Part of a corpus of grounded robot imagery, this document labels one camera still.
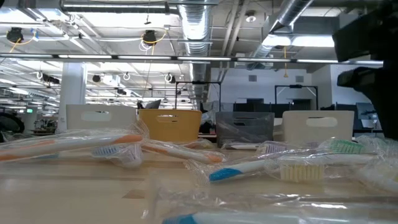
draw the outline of yellow basket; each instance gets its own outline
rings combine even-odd
[[[153,140],[190,142],[198,139],[201,112],[195,110],[139,110],[139,119]]]

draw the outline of table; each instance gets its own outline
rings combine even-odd
[[[253,152],[234,151],[232,158]],[[194,188],[183,160],[144,153],[138,170],[116,167],[108,161],[81,159],[32,159],[0,164],[0,217],[7,224],[125,224],[145,223],[146,189],[150,174],[162,178],[173,190]],[[369,195],[359,183],[342,180],[330,186],[281,184],[272,178],[253,178],[215,190],[262,192],[268,194]]]

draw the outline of gray basket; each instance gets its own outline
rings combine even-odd
[[[216,113],[217,146],[226,142],[262,143],[272,140],[274,114],[263,112]]]

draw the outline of column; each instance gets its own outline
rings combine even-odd
[[[24,125],[26,134],[33,133],[35,129],[35,121],[37,120],[37,107],[27,107],[24,114]]]
[[[84,105],[86,103],[86,83],[85,63],[63,63],[58,133],[67,129],[67,105]]]

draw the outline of desk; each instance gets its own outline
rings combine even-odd
[[[234,151],[232,158],[253,152]],[[175,190],[194,187],[183,160],[145,153],[138,170],[111,162],[82,159],[29,160],[0,164],[0,217],[7,224],[141,224],[147,207],[146,180],[158,172],[165,186]],[[323,185],[286,184],[270,177],[234,182],[231,191],[267,194],[369,195],[359,183],[342,180]],[[225,185],[214,186],[214,189]]]

